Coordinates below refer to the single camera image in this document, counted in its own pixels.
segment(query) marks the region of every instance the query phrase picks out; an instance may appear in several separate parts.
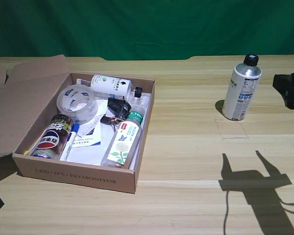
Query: roll of tape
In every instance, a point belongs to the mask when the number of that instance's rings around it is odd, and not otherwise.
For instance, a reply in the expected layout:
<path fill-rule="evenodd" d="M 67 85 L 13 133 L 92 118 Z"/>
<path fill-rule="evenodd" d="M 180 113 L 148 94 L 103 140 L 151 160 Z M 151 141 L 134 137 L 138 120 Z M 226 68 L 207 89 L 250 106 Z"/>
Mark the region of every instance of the roll of tape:
<path fill-rule="evenodd" d="M 65 88 L 57 98 L 57 107 L 74 122 L 89 122 L 97 112 L 94 92 L 85 85 L 72 85 Z"/>

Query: wooden table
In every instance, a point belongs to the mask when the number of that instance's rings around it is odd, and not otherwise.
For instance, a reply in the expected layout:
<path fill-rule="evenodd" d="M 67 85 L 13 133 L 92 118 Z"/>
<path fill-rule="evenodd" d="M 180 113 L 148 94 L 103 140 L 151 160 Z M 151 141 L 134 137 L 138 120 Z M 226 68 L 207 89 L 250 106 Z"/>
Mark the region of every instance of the wooden table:
<path fill-rule="evenodd" d="M 0 58 L 0 66 L 32 59 Z M 24 178 L 4 159 L 0 235 L 222 235 L 225 219 L 227 235 L 294 234 L 294 213 L 279 202 L 294 203 L 294 110 L 272 87 L 275 74 L 294 72 L 294 55 L 260 56 L 263 77 L 250 111 L 229 121 L 216 107 L 243 59 L 68 58 L 72 71 L 156 80 L 137 192 Z M 225 165 L 221 174 L 223 159 L 232 172 Z"/>

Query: water bottle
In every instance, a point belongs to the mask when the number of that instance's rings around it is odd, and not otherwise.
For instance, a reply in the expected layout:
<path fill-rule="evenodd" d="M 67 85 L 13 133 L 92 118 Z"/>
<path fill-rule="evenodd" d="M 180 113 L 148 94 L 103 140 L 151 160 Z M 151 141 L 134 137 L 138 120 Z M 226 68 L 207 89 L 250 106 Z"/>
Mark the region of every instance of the water bottle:
<path fill-rule="evenodd" d="M 142 106 L 132 106 L 127 119 L 118 125 L 101 165 L 129 169 L 142 134 L 144 114 Z"/>
<path fill-rule="evenodd" d="M 248 54 L 243 63 L 235 66 L 222 108 L 227 119 L 239 121 L 245 118 L 262 75 L 257 63 L 258 56 Z"/>

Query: red label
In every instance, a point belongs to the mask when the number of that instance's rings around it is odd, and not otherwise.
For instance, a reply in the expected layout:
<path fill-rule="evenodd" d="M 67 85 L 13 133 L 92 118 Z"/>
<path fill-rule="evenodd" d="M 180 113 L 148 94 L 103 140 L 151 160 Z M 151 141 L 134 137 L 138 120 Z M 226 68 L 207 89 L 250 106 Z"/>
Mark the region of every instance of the red label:
<path fill-rule="evenodd" d="M 126 129 L 126 125 L 127 125 L 126 123 L 123 123 L 122 126 L 121 126 L 121 129 L 125 130 Z"/>

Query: white plastic bottle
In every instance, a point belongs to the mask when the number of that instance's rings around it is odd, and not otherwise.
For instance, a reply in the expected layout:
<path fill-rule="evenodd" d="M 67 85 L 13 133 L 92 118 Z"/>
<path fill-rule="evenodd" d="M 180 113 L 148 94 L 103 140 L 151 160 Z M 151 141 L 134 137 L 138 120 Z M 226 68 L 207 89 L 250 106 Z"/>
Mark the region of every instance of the white plastic bottle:
<path fill-rule="evenodd" d="M 235 66 L 222 108 L 226 118 L 235 121 L 245 118 L 262 75 L 257 63 L 258 56 L 248 54 L 242 64 Z"/>
<path fill-rule="evenodd" d="M 109 94 L 109 98 L 129 101 L 136 88 L 130 80 L 96 74 L 92 78 L 91 89 Z"/>

